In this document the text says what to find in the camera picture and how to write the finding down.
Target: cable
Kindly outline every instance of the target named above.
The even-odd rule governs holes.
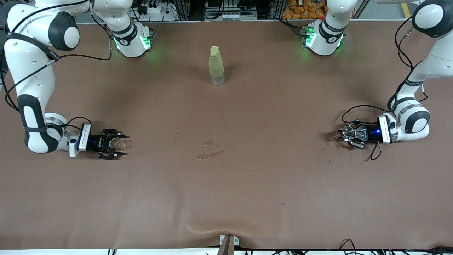
[[[379,155],[377,155],[375,158],[373,158],[373,155],[374,155],[374,151],[376,150],[376,148],[379,148]],[[370,160],[371,161],[375,161],[376,159],[378,159],[382,154],[382,148],[381,148],[381,144],[379,143],[379,141],[376,142],[376,145],[374,146],[374,149],[373,151],[371,152],[371,155],[370,155]]]
[[[107,60],[110,60],[112,58],[112,53],[110,53],[110,56],[108,58],[106,58],[106,59],[101,59],[101,58],[98,58],[98,57],[92,57],[92,56],[87,56],[87,55],[82,55],[82,54],[67,54],[67,55],[61,56],[60,58],[65,58],[65,57],[84,57],[84,58],[89,58],[89,59],[97,59],[97,60],[107,61]]]
[[[204,18],[206,20],[215,20],[215,19],[219,18],[220,16],[222,16],[223,11],[225,10],[225,2],[224,2],[224,0],[219,0],[219,1],[221,2],[221,5],[219,5],[219,11],[217,12],[217,14],[213,18],[208,18],[207,16],[205,16]]]
[[[292,25],[289,23],[288,20],[283,20],[283,19],[280,19],[280,18],[273,18],[273,20],[278,20],[280,21],[281,23],[283,23],[284,25],[288,26],[291,31],[293,33],[295,33],[296,35],[300,36],[300,37],[307,37],[306,35],[303,35],[303,34],[299,34],[295,29],[302,29],[302,26],[296,26],[296,25]]]
[[[346,114],[348,114],[348,112],[350,112],[351,110],[355,109],[355,108],[358,108],[358,107],[371,107],[371,108],[376,108],[378,110],[381,110],[381,111],[384,111],[384,112],[390,112],[389,110],[385,110],[385,109],[382,109],[380,107],[377,107],[377,106],[374,106],[374,105],[369,105],[369,104],[360,104],[360,105],[356,105],[354,107],[351,107],[349,108],[349,110],[345,111],[345,113],[343,113],[343,115],[341,116],[341,121],[344,122],[344,123],[356,123],[356,121],[345,121],[344,120],[344,117],[346,116]],[[360,121],[360,123],[362,124],[377,124],[378,122],[363,122],[363,121]]]
[[[135,13],[135,9],[134,9],[134,8],[131,8],[131,9],[132,9],[132,11],[134,12],[135,20],[138,21],[139,18],[137,17],[137,14]]]
[[[395,45],[396,45],[396,47],[397,47],[397,49],[398,49],[398,55],[400,56],[400,53],[401,53],[401,54],[408,60],[409,63],[406,63],[406,62],[401,58],[401,56],[400,56],[400,60],[401,60],[405,65],[407,65],[408,67],[410,67],[410,70],[412,71],[412,70],[414,69],[414,66],[413,66],[413,64],[412,64],[412,61],[409,59],[409,57],[404,53],[404,51],[403,51],[403,50],[401,49],[401,47],[400,47],[401,41],[402,41],[403,39],[401,39],[400,43],[398,43],[398,40],[396,39],[396,37],[398,36],[398,32],[401,30],[401,28],[402,28],[402,27],[403,27],[403,26],[404,26],[411,18],[412,18],[412,16],[409,17],[408,19],[406,19],[406,20],[400,25],[400,27],[396,30],[394,40],[395,40]]]
[[[338,249],[343,248],[343,246],[344,246],[347,242],[351,243],[352,248],[354,249],[354,252],[356,252],[356,246],[354,245],[354,242],[353,242],[351,239],[345,239],[345,240],[343,240],[342,244],[340,245],[340,248],[338,248]]]
[[[110,33],[107,31],[107,29],[101,25],[99,22],[97,22],[97,20],[94,18],[93,14],[91,14],[91,18],[94,20],[94,22],[96,22],[96,24],[98,24],[108,35],[109,38],[112,38],[113,37],[113,34],[110,35]]]
[[[47,63],[46,65],[44,65],[43,67],[39,68],[38,70],[32,72],[31,74],[27,75],[25,78],[23,78],[22,80],[18,81],[16,84],[14,84],[14,86],[12,86],[10,89],[8,89],[8,91],[6,91],[6,94],[5,94],[5,101],[7,102],[7,104],[9,106],[11,106],[9,103],[8,103],[8,98],[10,96],[10,92],[19,84],[21,84],[23,81],[25,81],[26,79],[30,78],[31,76],[37,74],[38,72],[42,71],[44,68],[50,66],[50,64],[52,64],[53,62],[55,62],[55,60],[51,60],[49,61],[49,63]]]
[[[110,255],[110,250],[112,250],[112,254],[111,254],[111,255],[115,255],[115,254],[116,254],[116,250],[117,250],[117,249],[109,249],[109,250],[107,251],[107,255]]]
[[[296,25],[290,24],[288,20],[283,20],[283,19],[280,19],[280,18],[272,18],[272,19],[273,20],[278,20],[281,23],[285,24],[286,26],[289,26],[289,27],[292,27],[292,28],[302,29],[302,26],[296,26]]]
[[[73,125],[66,125],[65,127],[72,127],[72,128],[76,128],[76,129],[82,131],[82,129],[80,127],[76,127],[76,126],[73,126]]]
[[[8,93],[8,89],[7,89],[6,84],[5,84],[5,77],[3,76],[3,67],[2,67],[2,64],[1,64],[1,62],[2,62],[1,60],[3,59],[4,53],[5,53],[5,50],[2,49],[1,54],[0,54],[0,69],[2,70],[2,72],[0,74],[0,78],[1,78],[2,86],[3,86],[3,90],[5,91],[5,93]],[[19,108],[17,108],[16,104],[13,102],[13,99],[11,99],[9,94],[8,94],[8,96],[7,96],[7,98],[5,100],[6,100],[6,103],[11,108],[13,108],[16,111],[19,111]]]
[[[153,34],[153,39],[156,38],[157,33],[159,32],[160,23],[162,23],[163,20],[164,20],[164,17],[162,16],[162,20],[159,21],[159,24],[157,24],[156,32]]]
[[[15,32],[15,31],[17,30],[17,28],[18,28],[24,21],[26,21],[28,18],[30,18],[31,16],[33,16],[33,15],[35,15],[35,14],[37,14],[37,13],[40,13],[40,12],[43,12],[43,11],[47,11],[47,10],[50,10],[50,9],[54,9],[54,8],[60,8],[60,7],[71,6],[71,5],[80,5],[80,4],[83,4],[83,3],[88,2],[88,1],[89,1],[89,0],[84,0],[84,1],[76,2],[76,3],[71,3],[71,4],[62,4],[62,5],[49,6],[49,7],[40,9],[40,10],[38,10],[38,11],[32,12],[32,13],[30,13],[29,15],[25,16],[25,18],[23,18],[21,21],[19,21],[19,23],[17,23],[17,25],[13,28],[13,30],[11,30],[11,33]]]
[[[70,119],[66,124],[63,124],[63,125],[61,125],[60,127],[61,127],[61,128],[64,128],[64,127],[74,127],[74,126],[72,126],[72,125],[69,125],[69,123],[71,123],[73,120],[78,119],[78,118],[85,119],[85,120],[88,121],[88,123],[91,124],[91,120],[89,120],[88,118],[80,117],[80,116],[79,116],[79,117],[74,117],[74,118]]]
[[[191,16],[187,16],[187,15],[181,14],[175,7],[173,7],[173,5],[170,4],[170,7],[171,7],[174,11],[176,11],[176,13],[177,13],[178,15],[184,17],[184,19],[186,19],[186,18],[189,18],[189,19],[190,19],[190,18],[191,18]]]

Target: brown table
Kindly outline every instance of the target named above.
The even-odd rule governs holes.
[[[134,146],[115,162],[34,154],[19,115],[0,104],[0,248],[212,246],[220,234],[248,248],[452,246],[451,80],[426,83],[425,139],[384,146],[376,162],[373,146],[329,139],[341,113],[385,106],[407,75],[393,45],[400,23],[351,22],[330,57],[302,50],[277,22],[201,22],[162,25],[136,59],[62,59],[47,110],[122,130]],[[77,53],[108,55],[99,27],[81,32]],[[413,33],[403,47],[418,62],[433,42]],[[211,45],[226,67],[219,87]]]

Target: yellow bottle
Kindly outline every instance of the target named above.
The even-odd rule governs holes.
[[[222,85],[225,82],[225,70],[219,46],[211,46],[208,65],[212,83],[214,85]]]

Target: liquid stain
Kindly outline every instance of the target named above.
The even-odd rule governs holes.
[[[215,156],[219,156],[219,155],[222,155],[223,154],[223,151],[219,151],[219,152],[214,152],[214,153],[211,153],[211,154],[200,154],[198,156],[195,157],[196,160],[205,160],[209,157],[215,157]]]
[[[340,148],[342,147],[341,143],[340,142],[335,142],[335,148],[337,150],[340,150]]]

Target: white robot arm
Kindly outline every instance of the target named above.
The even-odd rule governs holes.
[[[430,113],[415,99],[415,92],[428,78],[453,77],[453,1],[424,1],[414,12],[412,26],[438,38],[429,55],[401,83],[387,104],[389,112],[379,116],[377,124],[357,120],[338,131],[336,139],[363,148],[367,142],[389,144],[428,135]]]
[[[105,20],[126,57],[140,56],[150,48],[145,43],[149,28],[131,21],[126,11],[131,5],[132,0],[36,0],[35,6],[20,3],[3,6],[3,24],[8,33],[4,53],[15,83],[25,145],[31,151],[48,153],[62,149],[75,157],[79,151],[91,149],[103,159],[121,155],[110,148],[113,139],[126,138],[116,130],[104,129],[101,136],[90,135],[91,125],[85,124],[81,133],[69,132],[63,116],[45,113],[55,87],[51,63],[60,59],[48,47],[76,48],[80,34],[72,15],[91,10]]]
[[[329,0],[324,19],[309,24],[312,27],[304,39],[305,47],[314,53],[327,56],[340,46],[344,30],[351,20],[352,11],[359,0]]]

